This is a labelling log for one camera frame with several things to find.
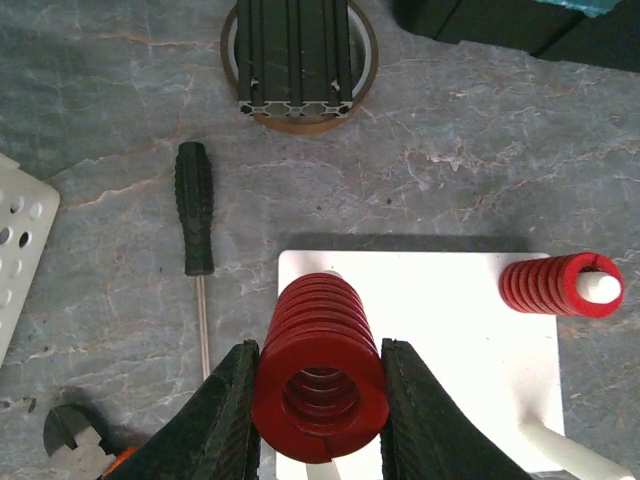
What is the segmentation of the black aluminium extrusion piece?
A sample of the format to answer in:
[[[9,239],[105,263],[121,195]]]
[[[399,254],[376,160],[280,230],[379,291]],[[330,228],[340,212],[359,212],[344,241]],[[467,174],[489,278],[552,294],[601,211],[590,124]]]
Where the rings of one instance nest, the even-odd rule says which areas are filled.
[[[239,1],[235,60],[246,115],[343,117],[353,106],[346,1]]]

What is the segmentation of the large red spring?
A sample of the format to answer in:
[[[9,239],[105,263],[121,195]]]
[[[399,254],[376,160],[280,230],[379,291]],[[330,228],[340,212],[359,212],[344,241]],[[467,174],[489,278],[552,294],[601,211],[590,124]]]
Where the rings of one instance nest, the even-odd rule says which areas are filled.
[[[255,377],[252,418],[277,452],[327,463],[366,446],[389,416],[386,375],[363,303],[330,273],[279,295]]]
[[[590,274],[612,278],[616,290],[602,301],[588,298],[579,283]],[[510,308],[529,314],[601,319],[615,313],[624,299],[619,268],[608,257],[594,252],[513,262],[501,272],[498,288]]]

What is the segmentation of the black handled screwdriver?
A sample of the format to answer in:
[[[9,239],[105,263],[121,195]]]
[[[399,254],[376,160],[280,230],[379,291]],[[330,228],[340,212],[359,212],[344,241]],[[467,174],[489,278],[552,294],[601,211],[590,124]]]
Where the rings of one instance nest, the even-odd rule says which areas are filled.
[[[179,145],[174,191],[184,239],[185,274],[195,278],[203,379],[210,375],[206,276],[214,273],[211,226],[214,212],[212,165],[205,146],[188,141]]]

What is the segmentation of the brown tape roll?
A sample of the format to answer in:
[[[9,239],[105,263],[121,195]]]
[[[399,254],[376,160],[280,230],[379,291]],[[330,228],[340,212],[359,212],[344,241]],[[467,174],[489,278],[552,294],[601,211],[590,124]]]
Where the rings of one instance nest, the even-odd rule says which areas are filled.
[[[378,69],[379,51],[374,29],[364,11],[355,2],[346,2],[349,15],[353,106],[343,117],[273,117],[242,113],[238,100],[238,70],[235,60],[236,5],[232,8],[221,33],[220,53],[225,76],[242,114],[253,118],[267,128],[293,135],[324,133],[344,124],[353,116],[373,86]]]

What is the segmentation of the orange black pliers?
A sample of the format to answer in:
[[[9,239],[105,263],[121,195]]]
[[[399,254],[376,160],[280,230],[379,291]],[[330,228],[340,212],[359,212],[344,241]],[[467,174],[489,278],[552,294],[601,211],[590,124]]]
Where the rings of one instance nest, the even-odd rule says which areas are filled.
[[[53,407],[43,426],[43,444],[54,467],[73,479],[105,479],[136,451],[116,447],[102,417],[88,407]]]

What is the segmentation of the black toolbox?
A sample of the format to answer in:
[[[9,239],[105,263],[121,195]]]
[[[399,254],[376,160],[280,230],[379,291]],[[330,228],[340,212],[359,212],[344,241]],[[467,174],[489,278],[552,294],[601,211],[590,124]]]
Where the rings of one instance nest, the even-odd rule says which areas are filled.
[[[633,0],[405,0],[393,1],[391,11],[405,31],[438,42],[639,71],[639,3]]]

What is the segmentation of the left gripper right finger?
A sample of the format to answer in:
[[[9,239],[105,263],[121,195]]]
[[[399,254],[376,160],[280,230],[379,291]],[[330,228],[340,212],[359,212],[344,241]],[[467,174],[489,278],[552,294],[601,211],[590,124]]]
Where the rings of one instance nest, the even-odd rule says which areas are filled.
[[[385,479],[529,479],[464,415],[412,345],[385,338],[389,418],[380,433]]]

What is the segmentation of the white perforated basket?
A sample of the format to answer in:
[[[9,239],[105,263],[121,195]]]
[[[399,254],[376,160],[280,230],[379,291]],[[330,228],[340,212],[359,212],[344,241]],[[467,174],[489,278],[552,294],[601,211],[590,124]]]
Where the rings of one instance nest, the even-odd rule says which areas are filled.
[[[0,354],[5,356],[60,203],[51,186],[1,156]]]

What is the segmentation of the white peg base plate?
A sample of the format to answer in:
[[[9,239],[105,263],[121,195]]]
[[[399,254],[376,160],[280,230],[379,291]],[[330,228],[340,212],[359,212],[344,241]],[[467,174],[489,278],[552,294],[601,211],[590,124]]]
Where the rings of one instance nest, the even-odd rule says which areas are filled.
[[[516,253],[287,250],[278,284],[340,275],[359,294],[376,341],[409,342],[463,414],[530,473],[627,479],[628,469],[565,435],[557,322],[502,300]]]

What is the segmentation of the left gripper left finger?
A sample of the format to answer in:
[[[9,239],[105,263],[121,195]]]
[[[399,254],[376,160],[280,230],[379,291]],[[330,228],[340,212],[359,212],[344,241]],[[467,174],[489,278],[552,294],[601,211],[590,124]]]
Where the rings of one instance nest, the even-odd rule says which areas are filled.
[[[256,341],[235,345],[182,409],[108,479],[256,479],[260,435],[251,408]]]

